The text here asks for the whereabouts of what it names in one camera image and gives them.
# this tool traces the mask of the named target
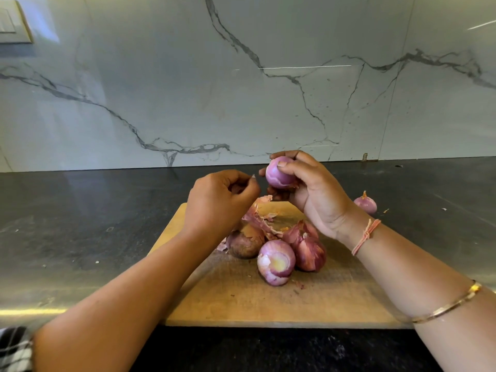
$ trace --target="person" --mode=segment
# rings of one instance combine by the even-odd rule
[[[292,202],[320,232],[350,250],[362,244],[357,258],[400,311],[419,318],[415,329],[445,371],[495,371],[496,294],[383,224],[364,238],[372,218],[324,165],[302,151],[270,158],[282,155],[294,162],[282,162],[278,169],[295,175],[300,186],[294,192],[269,187],[269,194]],[[246,188],[233,194],[234,183]],[[129,370],[184,281],[259,195],[257,180],[237,170],[197,180],[176,237],[32,338],[22,328],[0,333],[0,371]]]

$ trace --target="black and white checkered shirt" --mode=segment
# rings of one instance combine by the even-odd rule
[[[0,329],[0,372],[32,372],[33,342],[23,326]]]

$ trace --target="hand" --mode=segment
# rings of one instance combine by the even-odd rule
[[[245,188],[233,194],[233,185]],[[202,177],[189,192],[183,231],[201,237],[213,249],[238,225],[259,195],[257,180],[235,169]]]
[[[296,190],[283,190],[269,187],[267,192],[275,201],[290,201],[324,235],[336,238],[339,226],[354,203],[346,195],[335,177],[312,156],[299,150],[281,151],[272,154],[270,159],[280,156],[295,159],[294,162],[280,162],[278,169],[299,179]],[[260,175],[265,176],[265,168]]]

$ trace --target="wall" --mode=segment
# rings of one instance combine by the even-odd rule
[[[496,155],[496,0],[19,2],[0,171]]]

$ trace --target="switch plate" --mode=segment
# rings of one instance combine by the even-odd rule
[[[0,0],[0,43],[33,43],[17,0]]]

